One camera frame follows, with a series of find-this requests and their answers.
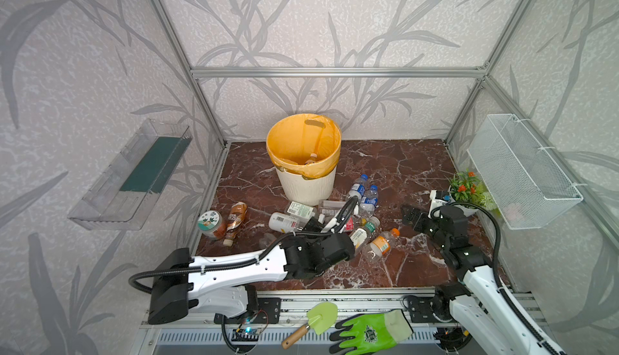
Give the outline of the green white label bottle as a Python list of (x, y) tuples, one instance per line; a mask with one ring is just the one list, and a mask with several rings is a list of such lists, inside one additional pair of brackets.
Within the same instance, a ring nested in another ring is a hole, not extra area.
[(304, 203), (291, 201), (286, 209), (286, 213), (290, 216), (295, 216), (300, 220), (308, 221), (317, 216), (317, 209)]

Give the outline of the green cap colourful label bottle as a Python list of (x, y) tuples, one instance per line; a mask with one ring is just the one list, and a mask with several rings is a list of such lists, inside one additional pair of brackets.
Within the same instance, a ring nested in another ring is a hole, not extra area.
[(377, 231), (377, 223), (368, 221), (350, 234), (351, 242), (354, 245), (355, 251), (366, 245), (375, 235)]

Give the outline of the clear bottle white cap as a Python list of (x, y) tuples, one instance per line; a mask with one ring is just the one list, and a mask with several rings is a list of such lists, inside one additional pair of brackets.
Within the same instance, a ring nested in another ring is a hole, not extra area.
[(320, 162), (320, 158), (316, 153), (312, 153), (309, 158), (306, 159), (305, 161), (305, 165), (312, 165), (315, 163), (319, 163)]

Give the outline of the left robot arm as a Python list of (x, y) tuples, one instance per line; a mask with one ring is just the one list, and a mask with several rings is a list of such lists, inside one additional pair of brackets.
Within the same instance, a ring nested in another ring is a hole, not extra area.
[(254, 282), (319, 278), (355, 252), (351, 237), (336, 230), (288, 232), (250, 253), (198, 257), (187, 248), (174, 250), (153, 271), (133, 275), (130, 284), (150, 295), (151, 325), (181, 320), (192, 310), (236, 318), (257, 312)]

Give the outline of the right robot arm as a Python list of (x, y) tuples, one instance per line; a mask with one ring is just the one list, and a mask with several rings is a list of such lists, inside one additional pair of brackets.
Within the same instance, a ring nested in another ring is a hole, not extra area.
[(501, 280), (498, 254), (486, 255), (469, 240), (468, 218), (458, 203), (438, 205), (428, 212), (404, 205), (402, 223), (427, 235), (456, 283), (437, 287), (425, 299), (406, 298), (415, 320), (452, 320), (487, 354), (562, 354), (564, 350), (536, 323)]

